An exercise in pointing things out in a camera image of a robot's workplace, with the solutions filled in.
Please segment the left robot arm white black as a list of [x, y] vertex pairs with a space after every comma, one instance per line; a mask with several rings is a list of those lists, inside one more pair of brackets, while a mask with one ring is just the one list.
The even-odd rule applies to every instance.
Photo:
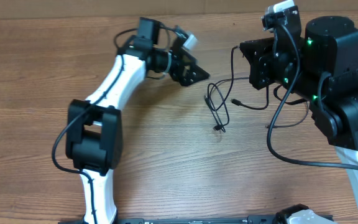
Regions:
[[210, 77], [190, 54], [197, 39], [179, 26], [141, 17], [132, 35], [117, 45], [114, 65], [102, 84], [85, 100], [72, 100], [67, 125], [51, 151], [57, 169], [79, 174], [86, 211], [79, 223], [117, 223], [113, 173], [123, 150], [122, 111], [136, 88], [157, 73], [181, 86]]

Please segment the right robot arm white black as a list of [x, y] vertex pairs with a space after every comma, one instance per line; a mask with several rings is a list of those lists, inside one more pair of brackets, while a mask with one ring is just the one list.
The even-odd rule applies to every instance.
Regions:
[[256, 89], [273, 83], [310, 105], [316, 127], [347, 170], [358, 207], [358, 29], [348, 17], [323, 16], [302, 27], [283, 13], [262, 18], [273, 36], [240, 44]]

